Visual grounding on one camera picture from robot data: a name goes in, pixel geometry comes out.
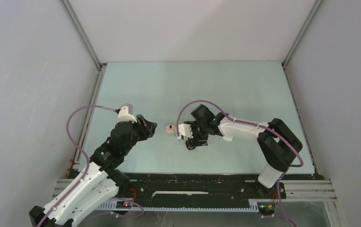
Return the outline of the black earbud charging case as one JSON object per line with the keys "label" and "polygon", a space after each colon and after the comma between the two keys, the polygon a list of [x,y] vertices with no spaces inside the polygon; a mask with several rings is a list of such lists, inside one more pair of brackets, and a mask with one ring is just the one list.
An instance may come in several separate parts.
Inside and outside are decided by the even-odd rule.
{"label": "black earbud charging case", "polygon": [[186,144],[186,147],[187,147],[188,150],[194,150],[196,148],[189,141],[186,141],[185,144]]}

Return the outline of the beige earbud charging case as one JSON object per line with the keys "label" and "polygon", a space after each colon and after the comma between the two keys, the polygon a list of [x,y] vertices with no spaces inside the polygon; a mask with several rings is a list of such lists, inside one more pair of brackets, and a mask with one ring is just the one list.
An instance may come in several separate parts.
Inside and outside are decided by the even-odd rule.
{"label": "beige earbud charging case", "polygon": [[174,124],[166,125],[165,132],[168,134],[175,134],[176,133],[176,126]]}

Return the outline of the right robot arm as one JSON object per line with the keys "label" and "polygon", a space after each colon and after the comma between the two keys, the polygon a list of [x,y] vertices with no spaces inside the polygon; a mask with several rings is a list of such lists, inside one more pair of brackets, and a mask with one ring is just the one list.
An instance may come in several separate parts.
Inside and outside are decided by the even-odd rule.
{"label": "right robot arm", "polygon": [[233,138],[256,141],[265,157],[266,164],[258,176],[255,192],[266,198],[274,191],[274,185],[290,167],[299,160],[297,167],[304,162],[299,155],[302,142],[291,129],[278,118],[270,122],[252,122],[240,120],[220,109],[213,114],[210,109],[200,104],[191,113],[192,121],[180,123],[177,119],[175,135],[179,140],[186,138],[186,147],[193,150],[208,145],[209,136],[219,136],[231,141]]}

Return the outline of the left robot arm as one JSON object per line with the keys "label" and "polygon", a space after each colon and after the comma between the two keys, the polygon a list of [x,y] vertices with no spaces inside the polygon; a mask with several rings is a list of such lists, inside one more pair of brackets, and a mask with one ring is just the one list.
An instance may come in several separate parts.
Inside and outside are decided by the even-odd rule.
{"label": "left robot arm", "polygon": [[51,202],[34,206],[29,217],[34,227],[77,227],[108,199],[129,193],[129,177],[118,168],[137,142],[154,136],[157,123],[137,115],[121,120],[90,157],[76,178]]}

